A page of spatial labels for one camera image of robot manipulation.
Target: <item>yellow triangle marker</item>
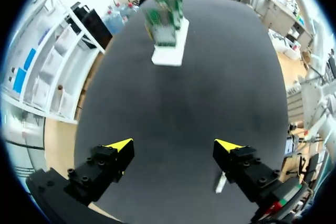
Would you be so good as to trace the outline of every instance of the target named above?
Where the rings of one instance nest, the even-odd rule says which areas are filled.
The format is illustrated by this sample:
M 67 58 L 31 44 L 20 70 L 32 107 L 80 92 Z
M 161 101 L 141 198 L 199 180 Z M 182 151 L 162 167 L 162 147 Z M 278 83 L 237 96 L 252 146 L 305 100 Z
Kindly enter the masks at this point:
M 220 140 L 220 139 L 215 139 L 215 141 L 217 141 L 222 147 L 224 147 L 224 149 L 227 150 L 227 152 L 230 152 L 231 150 L 233 150 L 235 148 L 243 148 L 244 147 L 244 146 L 232 144 L 232 143 L 229 143 L 229 142 L 225 142 L 225 141 Z
M 129 141 L 133 141 L 133 139 L 129 138 L 120 142 L 116 142 L 114 144 L 104 145 L 104 147 L 112 147 L 114 149 L 117 149 L 118 152 L 120 152 L 120 150 L 123 149 L 124 146 L 127 145 Z

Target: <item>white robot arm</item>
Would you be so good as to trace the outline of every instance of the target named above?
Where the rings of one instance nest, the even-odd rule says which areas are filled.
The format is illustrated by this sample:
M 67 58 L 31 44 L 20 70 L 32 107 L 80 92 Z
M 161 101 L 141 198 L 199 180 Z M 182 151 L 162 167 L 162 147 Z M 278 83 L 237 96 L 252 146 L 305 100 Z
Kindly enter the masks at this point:
M 336 81 L 326 83 L 326 57 L 311 57 L 311 65 L 305 78 L 287 88 L 289 123 L 304 122 L 308 130 L 305 140 L 318 133 L 324 140 L 332 163 L 336 161 Z

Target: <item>black table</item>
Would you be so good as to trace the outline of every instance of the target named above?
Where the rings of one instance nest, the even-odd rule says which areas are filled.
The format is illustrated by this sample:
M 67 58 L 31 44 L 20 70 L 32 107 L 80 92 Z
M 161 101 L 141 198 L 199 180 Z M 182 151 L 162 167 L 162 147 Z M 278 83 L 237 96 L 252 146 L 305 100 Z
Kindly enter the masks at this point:
M 288 117 L 280 64 L 248 6 L 184 0 L 183 8 L 190 26 L 181 67 L 152 63 L 141 11 L 116 36 L 87 92 L 75 165 L 93 146 L 131 137 L 135 158 L 98 207 L 127 223 L 249 223 L 257 205 L 237 185 L 214 192 L 214 139 L 251 145 L 281 167 Z

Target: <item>water bottle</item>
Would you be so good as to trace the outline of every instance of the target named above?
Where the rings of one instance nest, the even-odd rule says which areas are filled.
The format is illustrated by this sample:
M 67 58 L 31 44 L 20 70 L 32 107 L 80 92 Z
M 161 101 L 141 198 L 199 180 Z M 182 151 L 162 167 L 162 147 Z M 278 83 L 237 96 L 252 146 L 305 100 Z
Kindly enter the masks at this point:
M 132 17 L 137 11 L 137 9 L 133 7 L 132 3 L 128 3 L 128 6 L 127 6 L 126 10 L 127 10 L 126 11 L 127 19 L 130 19 L 130 17 Z
M 114 29 L 111 26 L 111 17 L 109 15 L 109 13 L 111 12 L 111 10 L 108 10 L 107 13 L 102 17 L 102 21 L 104 23 L 104 25 L 106 26 L 107 30 L 110 32 L 110 34 L 114 34 Z
M 108 10 L 107 15 L 103 17 L 103 22 L 111 34 L 117 34 L 124 26 L 124 22 L 117 10 Z
M 126 22 L 127 19 L 127 6 L 125 6 L 124 4 L 120 5 L 119 3 L 117 3 L 115 5 L 116 10 L 118 10 L 120 12 L 120 16 L 122 17 L 122 19 L 124 20 L 124 22 Z
M 114 34 L 117 34 L 121 31 L 124 26 L 124 22 L 120 13 L 117 10 L 109 11 L 111 27 L 113 27 Z

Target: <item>white block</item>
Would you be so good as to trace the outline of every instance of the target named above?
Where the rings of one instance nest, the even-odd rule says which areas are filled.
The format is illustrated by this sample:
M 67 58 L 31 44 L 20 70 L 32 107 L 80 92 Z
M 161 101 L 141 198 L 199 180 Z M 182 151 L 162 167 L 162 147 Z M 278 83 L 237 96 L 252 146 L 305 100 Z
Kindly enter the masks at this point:
M 176 46 L 162 47 L 154 45 L 152 62 L 159 66 L 179 67 L 182 65 L 184 46 L 187 40 L 189 21 L 185 18 L 181 21 L 181 29 L 176 31 Z

